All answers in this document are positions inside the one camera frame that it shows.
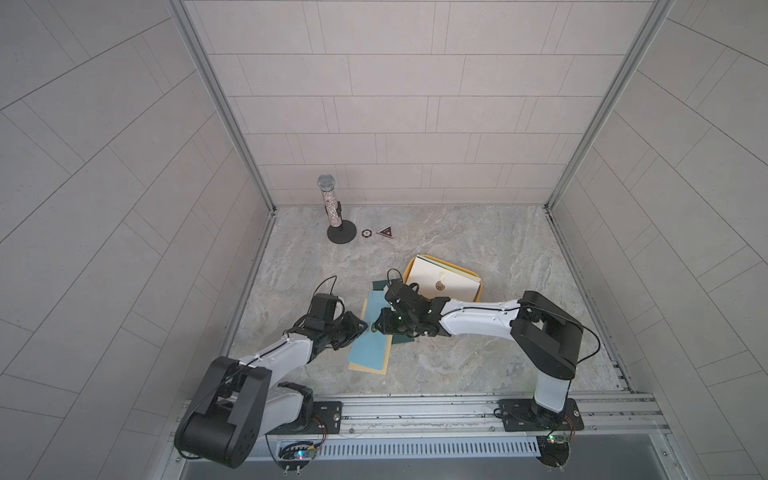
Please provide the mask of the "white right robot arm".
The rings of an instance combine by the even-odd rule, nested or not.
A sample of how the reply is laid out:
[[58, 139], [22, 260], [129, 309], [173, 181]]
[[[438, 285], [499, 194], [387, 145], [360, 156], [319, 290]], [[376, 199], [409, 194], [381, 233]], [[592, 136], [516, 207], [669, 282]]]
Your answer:
[[385, 300], [388, 306], [373, 324], [385, 335], [482, 335], [516, 342], [538, 369], [532, 421], [554, 429], [565, 420], [585, 326], [548, 298], [526, 291], [517, 300], [496, 303], [428, 299], [415, 284], [395, 280], [385, 291]]

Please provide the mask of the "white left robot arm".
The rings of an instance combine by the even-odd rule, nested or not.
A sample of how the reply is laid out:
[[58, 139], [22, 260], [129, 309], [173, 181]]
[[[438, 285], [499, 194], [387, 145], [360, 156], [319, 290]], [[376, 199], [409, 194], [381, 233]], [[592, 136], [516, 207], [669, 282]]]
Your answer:
[[353, 343], [368, 324], [332, 294], [315, 294], [281, 338], [241, 359], [212, 361], [176, 430], [174, 448], [189, 460], [205, 459], [236, 468], [257, 440], [274, 430], [303, 433], [317, 426], [313, 391], [284, 378], [328, 348]]

